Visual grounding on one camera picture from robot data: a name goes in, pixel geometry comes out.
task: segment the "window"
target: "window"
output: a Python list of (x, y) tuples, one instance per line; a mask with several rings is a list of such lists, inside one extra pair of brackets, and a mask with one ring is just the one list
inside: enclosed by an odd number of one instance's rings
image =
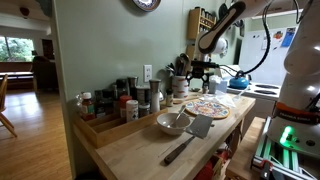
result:
[(28, 62), (32, 61), (31, 39), (0, 36), (0, 62)]

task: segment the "butcher block counter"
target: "butcher block counter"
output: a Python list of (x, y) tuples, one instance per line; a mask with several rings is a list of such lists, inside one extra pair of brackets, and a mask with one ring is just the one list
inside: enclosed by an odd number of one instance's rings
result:
[[(200, 95), (190, 93), (188, 99), (195, 99)], [(206, 138), (195, 138), (168, 166), (163, 159), (192, 135), (183, 133), (181, 136), (170, 136), (163, 133), (156, 124), (152, 124), (96, 148), (76, 125), (74, 132), (108, 180), (193, 179), (234, 128), (241, 124), (254, 103), (253, 98), (241, 97), (236, 102), (237, 107), (231, 109), (227, 118), (213, 120), (215, 126), (210, 127)], [(168, 112), (178, 112), (181, 105), (168, 108)]]

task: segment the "mug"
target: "mug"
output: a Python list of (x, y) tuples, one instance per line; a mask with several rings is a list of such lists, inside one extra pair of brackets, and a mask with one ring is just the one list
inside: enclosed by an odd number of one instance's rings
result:
[(174, 98), (186, 98), (188, 97), (188, 81), (185, 76), (173, 76), (172, 77), (172, 90)]

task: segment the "refrigerator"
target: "refrigerator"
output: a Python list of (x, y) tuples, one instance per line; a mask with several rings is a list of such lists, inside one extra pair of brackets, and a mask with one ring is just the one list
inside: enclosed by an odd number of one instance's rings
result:
[[(284, 59), (298, 27), (270, 29), (271, 45), (265, 61), (250, 73), (252, 82), (282, 85), (286, 70)], [(262, 59), (267, 48), (267, 36), (264, 30), (246, 32), (241, 45), (239, 66), (248, 71)]]

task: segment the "plate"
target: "plate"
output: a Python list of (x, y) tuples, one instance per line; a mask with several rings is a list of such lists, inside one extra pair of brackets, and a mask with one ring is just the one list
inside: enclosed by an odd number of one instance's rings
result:
[(202, 114), (213, 119), (223, 119), (230, 114), (226, 106), (207, 101), (189, 102), (186, 104), (186, 110), (193, 115)]
[(133, 2), (144, 11), (153, 11), (155, 10), (161, 0), (133, 0)]

